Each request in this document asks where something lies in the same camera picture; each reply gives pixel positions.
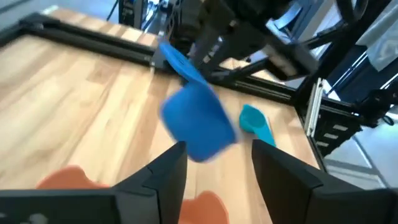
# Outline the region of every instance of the wooden table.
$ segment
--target wooden table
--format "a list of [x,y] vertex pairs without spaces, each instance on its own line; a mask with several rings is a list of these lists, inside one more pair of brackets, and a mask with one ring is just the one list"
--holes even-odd
[[[155,46],[156,36],[58,9],[52,16],[91,30]],[[234,68],[243,62],[228,61]],[[0,188],[30,189],[51,172],[81,166],[91,180],[115,184],[174,144],[159,105],[180,88],[176,76],[148,67],[25,36],[0,50]],[[269,78],[262,72],[256,75]],[[215,86],[238,124],[243,104],[271,123],[279,149],[316,160],[291,106]],[[253,135],[210,162],[188,162],[185,198],[212,190],[231,224],[271,223],[251,161]]]

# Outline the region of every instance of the teal spoon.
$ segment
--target teal spoon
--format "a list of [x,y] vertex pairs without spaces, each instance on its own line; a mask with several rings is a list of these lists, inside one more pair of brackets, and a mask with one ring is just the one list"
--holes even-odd
[[242,112],[239,115],[239,125],[243,130],[254,133],[260,140],[276,147],[267,120],[257,108],[243,105]]

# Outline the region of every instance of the black metal frame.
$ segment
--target black metal frame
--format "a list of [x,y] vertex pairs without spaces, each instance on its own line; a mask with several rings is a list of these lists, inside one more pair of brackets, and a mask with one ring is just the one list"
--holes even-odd
[[[315,73],[309,75],[297,90],[279,83],[249,76],[253,72],[264,69],[264,64],[267,64],[267,60],[234,70],[219,68],[214,73],[221,72],[232,75],[232,78],[226,78],[224,80],[217,78],[220,77],[219,75],[210,75],[207,79],[210,83],[215,85],[294,106],[297,114],[302,119],[304,117],[302,111],[303,108],[307,107],[310,91],[315,80],[318,77],[327,77],[336,67],[336,64],[340,61],[339,59],[342,60],[347,54],[349,46],[356,42],[389,1],[390,0],[371,1],[369,3],[369,10],[366,11],[364,17],[357,22],[355,29],[347,30],[343,37],[340,37],[337,41],[332,43],[329,52],[321,59],[320,68]],[[155,48],[122,40],[117,37],[111,37],[99,32],[82,29],[38,13],[31,14],[23,18],[18,24],[0,32],[0,47],[25,34],[36,35],[81,49],[142,65],[154,66],[156,69],[174,73]],[[351,122],[358,126],[360,124],[366,124],[366,120],[362,116],[353,115],[353,113],[357,113],[355,106],[327,98],[323,99],[320,113],[330,117],[344,116],[345,118],[350,118]],[[322,155],[317,149],[316,144],[314,144],[313,138],[308,138],[308,141],[317,158],[318,165],[321,170],[325,170],[325,166],[322,162]]]

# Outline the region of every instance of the blue measuring cup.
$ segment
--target blue measuring cup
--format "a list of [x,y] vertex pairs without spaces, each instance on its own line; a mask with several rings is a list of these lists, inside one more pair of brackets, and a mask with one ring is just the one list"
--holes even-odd
[[161,106],[160,113],[173,138],[187,143],[187,152],[197,162],[205,161],[236,142],[233,125],[218,97],[199,71],[170,44],[160,51],[188,83]]
[[250,105],[243,105],[243,109],[239,115],[239,125],[243,130],[254,133],[260,140],[276,147],[266,118],[257,108]]

